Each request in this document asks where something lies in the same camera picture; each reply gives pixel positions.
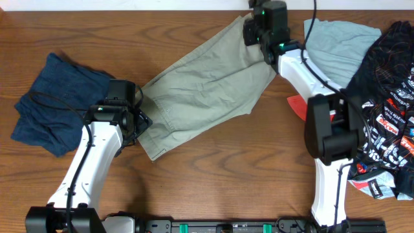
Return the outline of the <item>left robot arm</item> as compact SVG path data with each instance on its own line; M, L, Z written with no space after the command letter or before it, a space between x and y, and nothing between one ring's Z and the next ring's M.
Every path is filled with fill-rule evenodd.
M137 107L92 105L86 112L82 139L59 188L46 206L33 206L27 232L138 232L131 216L98 216L100 194L113 159L152 125Z

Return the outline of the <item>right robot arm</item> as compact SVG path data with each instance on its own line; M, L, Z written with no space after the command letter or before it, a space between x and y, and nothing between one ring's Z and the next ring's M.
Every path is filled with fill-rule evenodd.
M347 174L364 142L363 117L356 98L345 96L307 57L301 43L290 39L286 22L268 25L258 17L243 25L245 45L258 44L265 58L307 105L305 145L316 165L307 232L350 232L344 203Z

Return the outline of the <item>khaki grey shorts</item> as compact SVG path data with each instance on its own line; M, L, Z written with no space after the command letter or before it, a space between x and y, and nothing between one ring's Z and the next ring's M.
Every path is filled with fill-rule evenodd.
M276 72L259 45L247 47L237 17L162 71L136 97L153 124L138 141L152 160L233 117L251 113Z

